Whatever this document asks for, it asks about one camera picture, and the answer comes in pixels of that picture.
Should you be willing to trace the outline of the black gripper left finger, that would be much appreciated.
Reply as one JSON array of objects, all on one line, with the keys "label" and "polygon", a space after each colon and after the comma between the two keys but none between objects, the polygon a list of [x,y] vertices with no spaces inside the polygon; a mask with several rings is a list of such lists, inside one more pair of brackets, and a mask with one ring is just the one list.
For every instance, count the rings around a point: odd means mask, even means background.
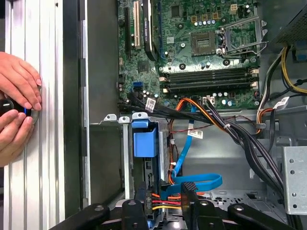
[{"label": "black gripper left finger", "polygon": [[110,209],[102,203],[92,204],[52,227],[53,230],[145,230],[144,205],[146,182],[142,182],[133,199],[120,200]]}]

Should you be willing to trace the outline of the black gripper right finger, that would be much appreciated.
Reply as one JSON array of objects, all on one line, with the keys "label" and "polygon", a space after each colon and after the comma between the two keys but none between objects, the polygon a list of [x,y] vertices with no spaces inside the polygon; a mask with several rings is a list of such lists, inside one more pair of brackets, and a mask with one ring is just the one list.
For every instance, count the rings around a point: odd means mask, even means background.
[{"label": "black gripper right finger", "polygon": [[189,230],[289,230],[291,227],[246,204],[236,203],[224,211],[211,201],[200,200],[196,185],[181,184],[181,210]]}]

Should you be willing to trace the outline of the person's right hand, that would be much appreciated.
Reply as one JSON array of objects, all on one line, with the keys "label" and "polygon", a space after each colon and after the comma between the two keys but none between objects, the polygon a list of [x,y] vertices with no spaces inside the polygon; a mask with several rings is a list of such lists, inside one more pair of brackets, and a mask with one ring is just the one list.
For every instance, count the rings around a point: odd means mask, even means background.
[{"label": "person's right hand", "polygon": [[13,162],[24,150],[34,130],[32,117],[10,110],[0,117],[0,166]]}]

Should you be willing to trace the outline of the person's left hand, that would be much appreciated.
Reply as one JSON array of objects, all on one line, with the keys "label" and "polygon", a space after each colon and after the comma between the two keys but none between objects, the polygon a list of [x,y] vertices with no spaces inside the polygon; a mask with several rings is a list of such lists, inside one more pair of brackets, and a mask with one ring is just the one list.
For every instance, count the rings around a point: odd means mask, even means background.
[{"label": "person's left hand", "polygon": [[21,58],[0,53],[0,90],[26,109],[42,109],[42,81],[36,69]]}]

